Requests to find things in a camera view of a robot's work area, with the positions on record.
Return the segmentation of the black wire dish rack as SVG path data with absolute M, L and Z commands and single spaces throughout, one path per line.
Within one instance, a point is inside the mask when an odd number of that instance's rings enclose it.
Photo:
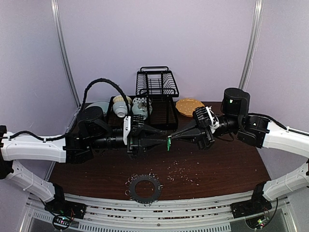
M 176 130 L 178 116 L 173 99 L 178 96 L 179 90 L 169 67 L 148 66 L 137 71 L 136 92 L 130 97 L 142 101 L 145 124 L 160 130 Z

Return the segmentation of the metal keyring disc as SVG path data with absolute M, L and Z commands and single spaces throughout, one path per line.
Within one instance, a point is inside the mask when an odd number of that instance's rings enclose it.
M 157 202 L 163 190 L 163 184 L 154 173 L 133 174 L 126 182 L 125 194 L 131 200 L 143 205 L 152 205 Z

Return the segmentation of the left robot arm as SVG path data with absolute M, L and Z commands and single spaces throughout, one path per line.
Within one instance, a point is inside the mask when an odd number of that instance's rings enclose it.
M 87 107 L 78 116 L 78 131 L 58 137 L 39 137 L 30 131 L 11 133 L 0 127 L 0 177 L 11 180 L 24 191 L 36 195 L 47 207 L 60 215 L 70 209 L 63 188 L 44 181 L 26 169 L 19 160 L 48 160 L 81 164 L 94 158 L 94 150 L 126 149 L 137 156 L 164 143 L 153 135 L 166 132 L 144 124 L 141 115 L 126 116 L 122 129 L 113 129 L 106 122 L 101 107 Z

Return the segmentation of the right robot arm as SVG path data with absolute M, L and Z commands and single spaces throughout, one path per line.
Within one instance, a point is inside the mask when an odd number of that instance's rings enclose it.
M 274 118 L 258 113 L 249 113 L 250 95 L 242 89 L 225 89 L 221 104 L 222 115 L 217 116 L 209 107 L 198 107 L 193 120 L 183 129 L 167 138 L 167 147 L 172 140 L 197 144 L 199 149 L 208 149 L 214 139 L 225 134 L 236 134 L 241 142 L 257 148 L 273 148 L 303 157 L 309 156 L 309 134 L 284 126 Z M 248 210 L 258 213 L 266 203 L 309 185 L 309 163 L 275 180 L 262 182 L 255 187 Z

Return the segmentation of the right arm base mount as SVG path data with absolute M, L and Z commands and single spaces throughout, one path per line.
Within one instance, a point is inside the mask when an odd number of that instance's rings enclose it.
M 241 218 L 264 212 L 265 209 L 272 209 L 271 202 L 267 200 L 247 200 L 230 205 L 233 218 Z

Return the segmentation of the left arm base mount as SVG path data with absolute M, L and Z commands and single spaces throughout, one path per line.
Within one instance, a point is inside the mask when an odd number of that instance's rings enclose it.
M 83 203 L 76 203 L 71 201 L 52 200 L 50 202 L 43 202 L 45 210 L 55 215 L 66 216 L 69 218 L 83 219 L 86 211 L 86 205 Z

